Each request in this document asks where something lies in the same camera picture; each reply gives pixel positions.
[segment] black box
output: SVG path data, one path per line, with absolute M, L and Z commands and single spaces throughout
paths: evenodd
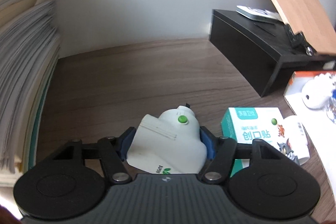
M 293 49 L 282 22 L 257 22 L 236 11 L 213 10 L 210 41 L 261 97 L 285 87 L 294 71 L 323 70 L 336 60 Z

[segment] green button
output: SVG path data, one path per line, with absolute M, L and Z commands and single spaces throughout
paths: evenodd
M 177 120 L 180 122 L 180 123 L 186 123 L 188 121 L 188 118 L 184 115 L 181 115 L 177 118 Z

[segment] gray ribbed panel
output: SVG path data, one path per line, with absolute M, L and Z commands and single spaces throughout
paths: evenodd
M 170 177 L 169 182 L 162 179 Z M 316 224 L 310 217 L 286 224 Z M 25 224 L 275 224 L 240 212 L 219 186 L 201 183 L 195 175 L 145 175 L 111 187 L 90 212 L 72 220 L 48 222 L 24 218 Z

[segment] black circular motor housing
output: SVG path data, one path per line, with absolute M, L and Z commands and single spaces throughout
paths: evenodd
M 104 193 L 105 181 L 97 172 L 64 161 L 36 166 L 14 187 L 21 212 L 45 220 L 81 215 L 95 207 Z
M 247 213 L 278 220 L 309 214 L 320 198 L 317 181 L 287 159 L 261 160 L 240 170 L 228 191 Z

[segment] desk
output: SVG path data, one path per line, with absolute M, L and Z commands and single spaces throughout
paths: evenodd
M 37 160 L 71 139 L 89 143 L 119 136 L 129 126 L 137 127 L 145 114 L 158 117 L 185 102 L 217 136 L 230 106 L 279 107 L 284 117 L 292 115 L 283 90 L 260 98 L 206 39 L 108 48 L 58 61 L 42 114 Z M 334 198 L 311 142 L 309 149 L 311 158 L 303 167 L 321 185 L 313 217 L 319 222 L 336 219 Z M 98 160 L 87 165 L 101 172 Z

